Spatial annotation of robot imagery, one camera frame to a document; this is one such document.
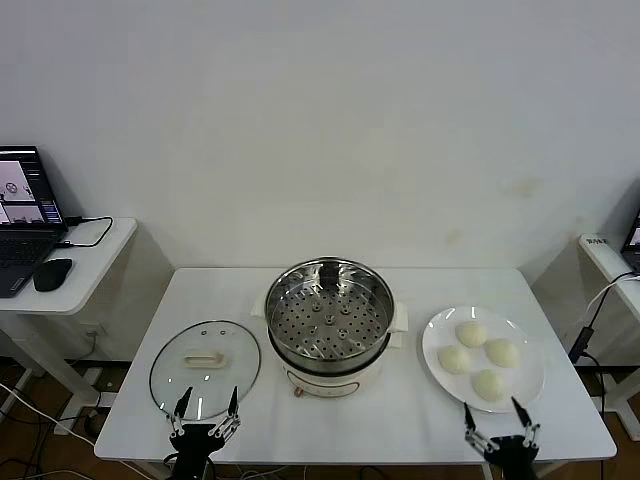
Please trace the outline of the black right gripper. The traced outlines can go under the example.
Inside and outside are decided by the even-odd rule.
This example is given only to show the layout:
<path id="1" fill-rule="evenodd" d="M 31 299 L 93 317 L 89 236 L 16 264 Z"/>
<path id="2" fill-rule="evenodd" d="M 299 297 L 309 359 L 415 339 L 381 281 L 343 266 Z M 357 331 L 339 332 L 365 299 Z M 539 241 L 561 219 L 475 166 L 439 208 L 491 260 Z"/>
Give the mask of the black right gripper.
<path id="1" fill-rule="evenodd" d="M 498 467 L 504 479 L 537 480 L 533 461 L 538 454 L 537 436 L 541 425 L 531 420 L 528 411 L 514 396 L 511 400 L 524 428 L 524 436 L 488 438 L 477 430 L 470 408 L 464 403 L 465 440 L 477 453 L 484 453 L 484 459 Z"/>

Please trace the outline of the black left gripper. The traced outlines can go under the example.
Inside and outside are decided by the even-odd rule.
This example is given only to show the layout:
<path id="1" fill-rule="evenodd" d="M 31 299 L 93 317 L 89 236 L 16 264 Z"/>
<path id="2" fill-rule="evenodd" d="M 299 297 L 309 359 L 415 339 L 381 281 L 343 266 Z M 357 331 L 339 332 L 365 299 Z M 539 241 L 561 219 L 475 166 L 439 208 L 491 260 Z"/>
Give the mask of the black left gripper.
<path id="1" fill-rule="evenodd" d="M 238 387 L 235 386 L 226 416 L 217 426 L 214 424 L 188 424 L 183 427 L 183 419 L 189 406 L 193 387 L 189 386 L 178 399 L 173 412 L 168 416 L 171 425 L 169 442 L 175 450 L 175 464 L 171 479 L 203 479 L 209 456 L 222 449 L 238 430 L 239 417 Z"/>

